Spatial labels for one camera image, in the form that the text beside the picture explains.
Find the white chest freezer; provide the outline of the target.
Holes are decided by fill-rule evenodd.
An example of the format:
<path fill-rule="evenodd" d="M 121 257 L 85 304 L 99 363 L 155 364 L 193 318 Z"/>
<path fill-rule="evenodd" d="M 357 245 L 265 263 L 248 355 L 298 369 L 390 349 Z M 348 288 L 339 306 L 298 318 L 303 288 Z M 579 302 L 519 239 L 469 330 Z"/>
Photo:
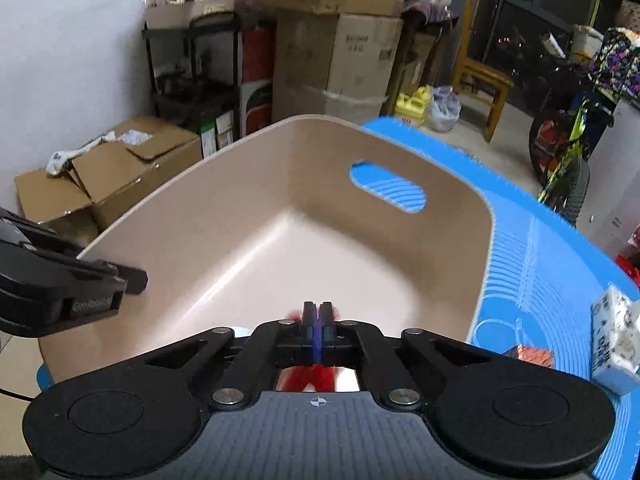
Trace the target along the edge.
<path fill-rule="evenodd" d="M 590 181 L 576 226 L 614 259 L 639 249 L 639 104 L 618 102 L 614 125 L 588 160 Z"/>

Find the floral fabric bundle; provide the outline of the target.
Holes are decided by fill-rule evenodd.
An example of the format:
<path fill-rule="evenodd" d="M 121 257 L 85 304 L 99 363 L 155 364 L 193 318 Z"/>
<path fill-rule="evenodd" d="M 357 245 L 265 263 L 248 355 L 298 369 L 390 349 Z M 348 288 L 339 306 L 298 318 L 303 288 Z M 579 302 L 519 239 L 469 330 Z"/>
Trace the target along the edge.
<path fill-rule="evenodd" d="M 639 102 L 639 35 L 628 28 L 609 28 L 592 60 L 591 73 L 608 98 Z"/>

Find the black metal shelf rack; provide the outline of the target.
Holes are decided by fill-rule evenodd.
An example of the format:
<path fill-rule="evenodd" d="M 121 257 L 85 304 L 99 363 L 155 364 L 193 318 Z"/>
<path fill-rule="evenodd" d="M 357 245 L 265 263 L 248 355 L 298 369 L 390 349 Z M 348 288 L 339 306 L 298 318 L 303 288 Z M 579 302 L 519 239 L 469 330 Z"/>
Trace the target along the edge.
<path fill-rule="evenodd" d="M 173 120 L 200 138 L 201 153 L 209 157 L 240 138 L 241 23 L 233 11 L 209 13 L 180 28 L 151 28 L 141 32 L 151 83 L 151 100 L 156 117 Z M 207 37 L 231 37 L 229 82 L 210 74 L 206 52 L 198 52 L 198 42 Z M 178 67 L 160 75 L 154 68 L 152 42 L 179 40 L 186 68 Z"/>

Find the white plastic bag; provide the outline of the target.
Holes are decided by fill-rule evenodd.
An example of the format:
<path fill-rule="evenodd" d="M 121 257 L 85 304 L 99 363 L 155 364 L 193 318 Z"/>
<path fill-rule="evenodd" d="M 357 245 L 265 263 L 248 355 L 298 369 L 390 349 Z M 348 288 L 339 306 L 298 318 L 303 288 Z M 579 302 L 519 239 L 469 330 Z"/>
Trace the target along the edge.
<path fill-rule="evenodd" d="M 427 122 L 437 132 L 448 132 L 458 121 L 461 102 L 451 87 L 434 87 L 428 106 Z"/>

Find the green black bicycle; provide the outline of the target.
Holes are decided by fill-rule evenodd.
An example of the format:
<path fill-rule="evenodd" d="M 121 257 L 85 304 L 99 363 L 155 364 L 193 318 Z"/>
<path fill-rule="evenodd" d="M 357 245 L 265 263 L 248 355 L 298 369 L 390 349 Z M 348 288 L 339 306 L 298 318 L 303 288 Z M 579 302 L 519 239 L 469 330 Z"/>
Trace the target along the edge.
<path fill-rule="evenodd" d="M 589 157 L 614 125 L 620 96 L 604 88 L 589 60 L 571 60 L 551 32 L 532 44 L 520 38 L 518 47 L 525 88 L 541 98 L 527 143 L 537 200 L 574 226 L 589 188 Z"/>

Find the beige plastic storage bin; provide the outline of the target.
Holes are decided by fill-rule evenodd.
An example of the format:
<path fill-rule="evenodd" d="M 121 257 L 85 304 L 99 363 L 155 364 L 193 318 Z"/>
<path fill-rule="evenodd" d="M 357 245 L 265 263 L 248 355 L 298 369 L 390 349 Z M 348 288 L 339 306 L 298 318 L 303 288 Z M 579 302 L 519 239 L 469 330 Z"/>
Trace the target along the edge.
<path fill-rule="evenodd" d="M 467 340 L 494 235 L 487 200 L 440 162 L 339 119 L 298 116 L 206 158 L 82 253 L 145 270 L 117 315 L 40 340 L 55 382 L 217 326 L 329 301 L 396 336 Z"/>

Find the white tissue pack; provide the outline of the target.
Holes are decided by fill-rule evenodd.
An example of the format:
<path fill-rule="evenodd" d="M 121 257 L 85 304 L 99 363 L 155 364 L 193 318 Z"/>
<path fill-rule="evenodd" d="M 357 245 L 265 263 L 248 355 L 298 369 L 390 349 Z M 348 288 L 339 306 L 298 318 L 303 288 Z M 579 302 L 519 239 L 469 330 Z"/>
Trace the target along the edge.
<path fill-rule="evenodd" d="M 591 306 L 591 378 L 624 396 L 639 388 L 639 301 L 610 285 Z"/>

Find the red patterned small box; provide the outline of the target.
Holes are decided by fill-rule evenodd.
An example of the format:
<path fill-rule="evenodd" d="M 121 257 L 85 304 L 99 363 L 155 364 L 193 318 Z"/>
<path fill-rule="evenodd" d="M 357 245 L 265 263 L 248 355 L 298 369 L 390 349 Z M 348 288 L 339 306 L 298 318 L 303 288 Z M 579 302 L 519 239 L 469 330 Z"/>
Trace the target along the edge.
<path fill-rule="evenodd" d="M 554 355 L 553 352 L 548 349 L 526 346 L 526 344 L 517 344 L 511 349 L 506 350 L 504 355 L 512 359 L 529 362 L 542 367 L 554 367 Z"/>

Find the blue silicone baking mat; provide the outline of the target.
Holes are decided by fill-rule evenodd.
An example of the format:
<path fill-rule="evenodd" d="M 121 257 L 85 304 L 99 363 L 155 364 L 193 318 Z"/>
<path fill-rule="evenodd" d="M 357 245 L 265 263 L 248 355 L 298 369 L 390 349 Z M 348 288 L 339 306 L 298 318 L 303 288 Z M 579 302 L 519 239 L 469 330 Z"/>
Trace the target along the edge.
<path fill-rule="evenodd" d="M 516 344 L 552 351 L 557 370 L 590 378 L 591 306 L 608 286 L 637 286 L 574 226 L 482 162 L 393 118 L 365 125 L 467 180 L 494 214 L 482 303 L 469 341 L 498 353 Z"/>

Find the large lower cardboard box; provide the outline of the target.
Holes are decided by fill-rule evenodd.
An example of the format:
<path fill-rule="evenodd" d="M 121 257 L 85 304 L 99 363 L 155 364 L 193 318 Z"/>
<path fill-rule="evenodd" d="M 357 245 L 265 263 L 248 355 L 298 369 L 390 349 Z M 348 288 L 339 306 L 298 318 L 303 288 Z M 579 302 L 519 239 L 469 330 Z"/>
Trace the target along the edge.
<path fill-rule="evenodd" d="M 402 29 L 399 18 L 282 12 L 277 17 L 272 119 L 378 118 Z"/>

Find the red plastic toy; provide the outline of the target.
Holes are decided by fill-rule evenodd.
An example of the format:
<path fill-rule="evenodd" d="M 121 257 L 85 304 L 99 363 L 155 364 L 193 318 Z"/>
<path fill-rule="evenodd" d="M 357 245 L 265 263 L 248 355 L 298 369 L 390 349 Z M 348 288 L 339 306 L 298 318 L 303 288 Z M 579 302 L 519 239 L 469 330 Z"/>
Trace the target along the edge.
<path fill-rule="evenodd" d="M 359 391 L 356 373 L 345 367 L 294 366 L 280 371 L 278 391 L 347 392 Z"/>

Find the wooden chair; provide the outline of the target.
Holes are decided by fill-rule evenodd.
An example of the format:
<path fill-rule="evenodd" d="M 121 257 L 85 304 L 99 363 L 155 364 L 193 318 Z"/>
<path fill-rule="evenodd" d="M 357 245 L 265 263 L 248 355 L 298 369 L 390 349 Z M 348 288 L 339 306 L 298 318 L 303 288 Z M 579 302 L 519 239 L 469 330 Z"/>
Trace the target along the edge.
<path fill-rule="evenodd" d="M 485 141 L 489 143 L 494 137 L 504 106 L 506 105 L 506 99 L 508 98 L 510 90 L 514 87 L 514 81 L 510 76 L 500 72 L 500 70 L 496 70 L 469 57 L 473 16 L 473 0 L 464 0 L 463 13 L 460 18 L 460 24 L 462 26 L 461 38 L 457 59 L 454 63 L 452 88 L 457 94 L 465 94 L 489 106 L 489 113 L 483 133 Z M 489 89 L 488 99 L 474 93 L 471 90 L 472 84 L 467 84 L 465 78 L 472 78 L 484 84 Z"/>

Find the white cloth on box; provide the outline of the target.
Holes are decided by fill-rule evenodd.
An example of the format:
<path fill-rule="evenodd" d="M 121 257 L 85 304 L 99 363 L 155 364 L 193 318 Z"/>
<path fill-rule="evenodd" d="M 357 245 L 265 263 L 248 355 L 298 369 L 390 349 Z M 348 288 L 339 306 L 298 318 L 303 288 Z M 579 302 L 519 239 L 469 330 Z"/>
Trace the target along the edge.
<path fill-rule="evenodd" d="M 77 157 L 85 155 L 97 146 L 116 141 L 116 134 L 114 130 L 107 133 L 103 133 L 97 138 L 89 141 L 80 148 L 74 148 L 73 150 L 62 150 L 54 152 L 46 165 L 46 174 L 49 177 L 59 177 L 64 174 L 65 171 L 70 168 L 70 163 Z"/>

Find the yellow plastic jug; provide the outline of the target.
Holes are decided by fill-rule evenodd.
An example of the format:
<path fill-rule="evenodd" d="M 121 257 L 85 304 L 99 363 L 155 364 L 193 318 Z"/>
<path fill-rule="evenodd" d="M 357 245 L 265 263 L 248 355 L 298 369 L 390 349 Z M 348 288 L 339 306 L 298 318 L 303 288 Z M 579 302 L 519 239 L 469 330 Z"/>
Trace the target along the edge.
<path fill-rule="evenodd" d="M 428 107 L 432 99 L 432 88 L 423 86 L 408 94 L 399 92 L 394 108 L 394 117 L 404 124 L 419 128 L 426 122 Z"/>

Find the open cardboard box on floor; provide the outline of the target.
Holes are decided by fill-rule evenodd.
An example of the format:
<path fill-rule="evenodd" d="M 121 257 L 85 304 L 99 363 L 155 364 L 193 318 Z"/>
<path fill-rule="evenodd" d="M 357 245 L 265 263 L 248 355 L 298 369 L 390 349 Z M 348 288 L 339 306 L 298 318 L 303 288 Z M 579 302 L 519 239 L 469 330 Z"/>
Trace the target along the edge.
<path fill-rule="evenodd" d="M 14 178 L 26 219 L 81 246 L 157 188 L 202 159 L 200 137 L 152 116 L 134 117 L 78 150 L 58 151 L 57 174 Z"/>

